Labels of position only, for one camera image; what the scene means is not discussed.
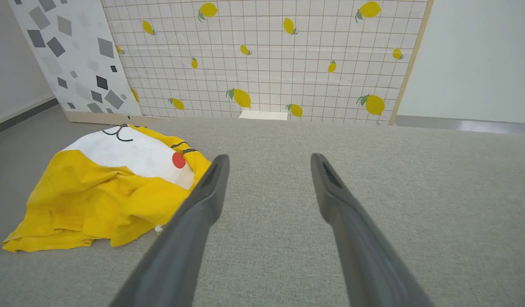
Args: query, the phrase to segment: black stripe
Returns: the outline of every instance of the black stripe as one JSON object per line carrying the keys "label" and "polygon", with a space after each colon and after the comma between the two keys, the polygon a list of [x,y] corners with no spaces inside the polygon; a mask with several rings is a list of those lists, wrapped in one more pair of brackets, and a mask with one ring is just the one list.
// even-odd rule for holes
{"label": "black stripe", "polygon": [[189,152],[193,152],[193,151],[197,151],[197,150],[196,150],[196,149],[193,149],[193,148],[185,149],[185,150],[183,150],[183,155],[184,155],[184,154],[188,154]]}
{"label": "black stripe", "polygon": [[180,142],[179,144],[175,144],[175,145],[171,145],[171,148],[175,148],[177,146],[181,146],[181,144],[185,143],[186,145],[188,145],[187,142]]}

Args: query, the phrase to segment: dark gray baseboard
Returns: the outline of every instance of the dark gray baseboard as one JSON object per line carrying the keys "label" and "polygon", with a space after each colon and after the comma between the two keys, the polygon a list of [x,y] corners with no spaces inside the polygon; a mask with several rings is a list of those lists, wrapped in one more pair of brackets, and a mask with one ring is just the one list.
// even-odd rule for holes
{"label": "dark gray baseboard", "polygon": [[444,119],[440,117],[397,115],[395,124],[403,127],[436,128],[463,131],[525,135],[525,124],[515,122]]}
{"label": "dark gray baseboard", "polygon": [[1,122],[0,124],[0,133],[3,132],[4,130],[7,130],[8,128],[14,126],[14,125],[17,125],[21,122],[23,122],[24,120],[28,119],[29,117],[32,117],[33,115],[36,115],[46,109],[48,109],[49,107],[53,107],[54,105],[58,105],[58,100],[57,99],[52,99],[50,101],[47,101],[41,105],[38,105],[32,109],[29,109],[27,111],[25,111],[24,113],[21,113],[21,114],[18,114],[16,116],[14,116],[13,118],[7,120],[7,121],[3,121]]}

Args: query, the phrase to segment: black curved line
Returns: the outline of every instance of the black curved line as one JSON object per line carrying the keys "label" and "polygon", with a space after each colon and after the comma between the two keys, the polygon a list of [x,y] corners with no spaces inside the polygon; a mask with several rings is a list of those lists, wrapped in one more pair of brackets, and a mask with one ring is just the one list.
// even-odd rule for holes
{"label": "black curved line", "polygon": [[183,143],[186,144],[186,145],[188,145],[187,142],[183,141],[183,142],[180,142],[179,144],[171,145],[171,148],[175,148],[175,147],[177,147],[177,146],[181,146]]}
{"label": "black curved line", "polygon": [[198,150],[196,150],[194,148],[188,148],[188,149],[183,150],[183,155],[184,154],[188,154],[189,152],[193,152],[193,151],[198,151]]}
{"label": "black curved line", "polygon": [[118,128],[118,131],[116,131],[115,133],[108,133],[106,132],[105,130],[101,130],[101,132],[103,132],[104,134],[107,134],[107,136],[114,136],[116,135],[116,138],[118,138],[118,140],[122,141],[122,142],[131,142],[133,139],[130,139],[130,140],[122,140],[119,136],[119,133],[120,133],[120,130],[122,130],[122,128],[124,127],[127,127],[128,125],[125,125],[124,124],[121,124],[120,125],[120,128]]}

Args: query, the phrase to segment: white wall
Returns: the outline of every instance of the white wall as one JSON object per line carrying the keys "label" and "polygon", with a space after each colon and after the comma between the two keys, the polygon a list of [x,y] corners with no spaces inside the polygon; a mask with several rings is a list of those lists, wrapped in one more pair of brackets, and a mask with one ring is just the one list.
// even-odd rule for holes
{"label": "white wall", "polygon": [[397,114],[525,123],[525,0],[434,0]]}
{"label": "white wall", "polygon": [[0,0],[0,122],[52,96],[8,2]]}

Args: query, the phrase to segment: cartoon face print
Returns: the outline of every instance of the cartoon face print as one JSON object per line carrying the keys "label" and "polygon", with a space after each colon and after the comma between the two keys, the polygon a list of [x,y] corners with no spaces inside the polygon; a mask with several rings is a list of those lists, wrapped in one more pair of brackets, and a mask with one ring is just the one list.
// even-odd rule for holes
{"label": "cartoon face print", "polygon": [[160,177],[186,190],[194,182],[194,172],[179,152],[126,124],[87,134],[65,150],[79,150],[98,165],[126,166],[136,175]]}

